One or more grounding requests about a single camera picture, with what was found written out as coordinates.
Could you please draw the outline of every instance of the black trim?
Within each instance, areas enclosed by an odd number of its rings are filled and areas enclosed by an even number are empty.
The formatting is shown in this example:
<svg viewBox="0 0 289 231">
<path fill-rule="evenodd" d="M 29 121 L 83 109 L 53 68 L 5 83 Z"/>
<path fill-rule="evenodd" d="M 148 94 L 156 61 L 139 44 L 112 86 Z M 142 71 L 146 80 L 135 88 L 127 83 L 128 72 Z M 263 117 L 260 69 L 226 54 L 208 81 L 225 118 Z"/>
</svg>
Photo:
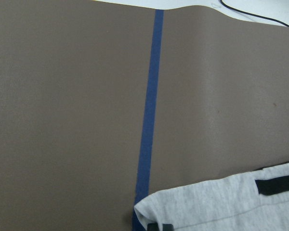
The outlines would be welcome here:
<svg viewBox="0 0 289 231">
<path fill-rule="evenodd" d="M 174 231 L 173 225 L 163 224 L 163 231 Z"/>
<path fill-rule="evenodd" d="M 289 176 L 270 180 L 255 180 L 259 194 L 270 196 L 289 191 Z"/>
<path fill-rule="evenodd" d="M 150 224 L 148 224 L 146 230 L 147 231 L 159 231 L 158 224 L 157 223 L 150 223 Z"/>
</svg>

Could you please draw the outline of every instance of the gray fabric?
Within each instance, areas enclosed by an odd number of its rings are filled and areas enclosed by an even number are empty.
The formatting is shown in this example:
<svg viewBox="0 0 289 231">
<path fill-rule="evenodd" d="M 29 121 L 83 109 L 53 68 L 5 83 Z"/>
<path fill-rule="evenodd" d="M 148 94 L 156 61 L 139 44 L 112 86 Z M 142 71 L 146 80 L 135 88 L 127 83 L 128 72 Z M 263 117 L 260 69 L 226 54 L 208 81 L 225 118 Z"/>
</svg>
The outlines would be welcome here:
<svg viewBox="0 0 289 231">
<path fill-rule="evenodd" d="M 258 193 L 255 180 L 289 175 L 289 163 L 156 192 L 135 211 L 141 224 L 180 231 L 289 231 L 289 191 Z"/>
</svg>

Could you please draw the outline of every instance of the blue tape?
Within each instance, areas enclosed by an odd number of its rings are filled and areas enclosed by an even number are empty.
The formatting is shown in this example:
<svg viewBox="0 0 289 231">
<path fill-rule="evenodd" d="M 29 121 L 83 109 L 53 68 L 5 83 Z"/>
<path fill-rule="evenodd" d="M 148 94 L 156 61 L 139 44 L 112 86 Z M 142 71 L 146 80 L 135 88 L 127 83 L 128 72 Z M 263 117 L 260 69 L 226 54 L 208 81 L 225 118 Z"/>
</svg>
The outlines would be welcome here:
<svg viewBox="0 0 289 231">
<path fill-rule="evenodd" d="M 151 154 L 153 145 L 156 99 L 158 93 L 158 72 L 159 72 L 160 48 L 162 40 L 163 18 L 164 18 L 164 11 L 156 10 L 153 36 L 152 36 L 148 84 L 146 89 L 143 131 L 141 137 L 140 154 L 138 162 L 136 197 L 134 204 L 137 204 L 139 201 L 141 201 L 149 194 Z M 132 230 L 133 231 L 145 230 L 138 221 L 135 211 L 133 213 L 132 218 Z"/>
</svg>

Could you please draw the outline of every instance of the brown mat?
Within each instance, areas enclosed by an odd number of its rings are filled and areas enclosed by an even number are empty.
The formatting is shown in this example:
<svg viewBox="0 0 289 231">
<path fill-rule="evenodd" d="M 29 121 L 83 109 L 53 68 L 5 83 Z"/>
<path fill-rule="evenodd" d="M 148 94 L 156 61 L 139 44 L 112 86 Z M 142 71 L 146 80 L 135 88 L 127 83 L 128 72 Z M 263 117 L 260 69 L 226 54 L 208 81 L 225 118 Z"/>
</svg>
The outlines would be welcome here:
<svg viewBox="0 0 289 231">
<path fill-rule="evenodd" d="M 131 230 L 153 21 L 0 0 L 0 231 Z"/>
<path fill-rule="evenodd" d="M 289 160 L 289 28 L 165 11 L 150 191 Z"/>
</svg>

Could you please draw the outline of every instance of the black cable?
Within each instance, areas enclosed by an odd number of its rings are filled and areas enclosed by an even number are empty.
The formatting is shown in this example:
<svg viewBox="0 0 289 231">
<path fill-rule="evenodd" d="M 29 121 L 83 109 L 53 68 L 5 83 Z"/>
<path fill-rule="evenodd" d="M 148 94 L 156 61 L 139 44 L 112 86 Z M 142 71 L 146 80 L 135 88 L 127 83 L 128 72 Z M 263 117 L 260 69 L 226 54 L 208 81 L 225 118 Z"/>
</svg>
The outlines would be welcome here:
<svg viewBox="0 0 289 231">
<path fill-rule="evenodd" d="M 274 21 L 274 22 L 277 22 L 277 23 L 280 23 L 280 24 L 282 24 L 282 25 L 284 25 L 284 26 L 289 27 L 288 24 L 283 23 L 283 22 L 281 22 L 281 21 L 279 21 L 279 20 L 277 20 L 277 19 L 268 18 L 268 17 L 264 17 L 264 16 L 260 16 L 260 15 L 253 14 L 253 13 L 248 13 L 248 12 L 245 12 L 245 11 L 238 10 L 238 9 L 236 9 L 236 8 L 233 8 L 233 7 L 231 7 L 231 6 L 226 5 L 226 4 L 223 2 L 223 0 L 220 0 L 220 2 L 221 2 L 221 4 L 222 4 L 224 7 L 228 8 L 228 9 L 230 9 L 230 10 L 237 11 L 237 12 L 244 13 L 244 14 L 248 14 L 248 15 L 251 15 L 251 16 L 254 16 L 254 17 L 258 17 L 258 18 L 264 18 L 264 19 L 267 19 L 267 20 L 271 20 L 271 21 Z"/>
</svg>

